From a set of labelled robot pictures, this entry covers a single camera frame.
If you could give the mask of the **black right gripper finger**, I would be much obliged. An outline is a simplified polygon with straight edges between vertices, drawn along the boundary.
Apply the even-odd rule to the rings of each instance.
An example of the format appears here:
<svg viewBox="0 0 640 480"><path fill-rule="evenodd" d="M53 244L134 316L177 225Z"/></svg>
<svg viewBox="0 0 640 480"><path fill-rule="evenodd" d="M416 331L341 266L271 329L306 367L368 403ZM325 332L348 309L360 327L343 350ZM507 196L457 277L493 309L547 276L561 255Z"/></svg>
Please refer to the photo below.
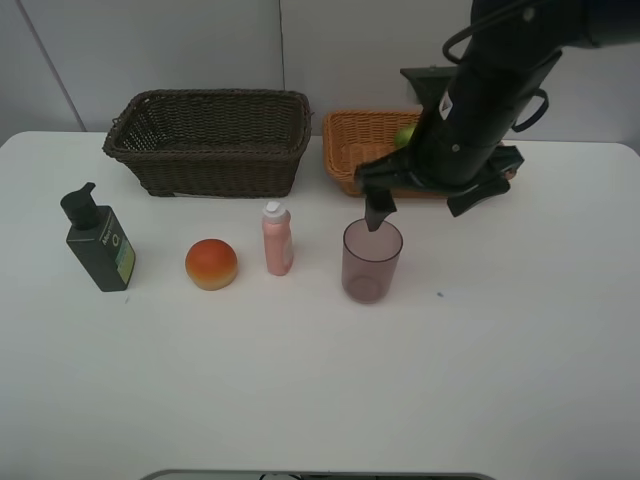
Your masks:
<svg viewBox="0 0 640 480"><path fill-rule="evenodd" d="M369 232L377 231L397 207L390 190L368 188L365 190L364 219Z"/></svg>
<svg viewBox="0 0 640 480"><path fill-rule="evenodd" d="M459 196L449 197L447 199L447 206L454 217L459 217L477 204L489 198L504 195L509 190L510 182L506 178L493 178L469 192Z"/></svg>

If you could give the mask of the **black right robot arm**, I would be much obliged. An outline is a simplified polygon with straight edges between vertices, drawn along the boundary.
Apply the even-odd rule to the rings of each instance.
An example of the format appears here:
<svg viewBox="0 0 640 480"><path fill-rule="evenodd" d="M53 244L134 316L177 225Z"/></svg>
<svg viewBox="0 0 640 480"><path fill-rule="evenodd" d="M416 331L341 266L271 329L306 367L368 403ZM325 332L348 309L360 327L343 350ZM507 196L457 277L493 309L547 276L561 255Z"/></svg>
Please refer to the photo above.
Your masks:
<svg viewBox="0 0 640 480"><path fill-rule="evenodd" d="M471 24L443 45L452 78L423 110L407 146L359 166L369 231L396 210L397 189L433 193L458 217L510 189L523 158L501 142L548 110L541 85L563 48L639 39L636 1L476 1Z"/></svg>

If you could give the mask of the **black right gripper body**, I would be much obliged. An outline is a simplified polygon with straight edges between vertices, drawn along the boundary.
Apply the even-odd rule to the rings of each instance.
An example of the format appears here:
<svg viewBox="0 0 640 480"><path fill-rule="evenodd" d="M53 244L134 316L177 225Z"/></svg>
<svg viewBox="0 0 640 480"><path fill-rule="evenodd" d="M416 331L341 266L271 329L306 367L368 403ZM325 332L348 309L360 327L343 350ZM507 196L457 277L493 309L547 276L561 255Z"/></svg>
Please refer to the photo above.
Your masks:
<svg viewBox="0 0 640 480"><path fill-rule="evenodd" d="M509 187L508 176L523 163L515 147L458 142L438 113L423 112L407 145L359 165L353 179L362 193L464 196L482 193L494 181Z"/></svg>

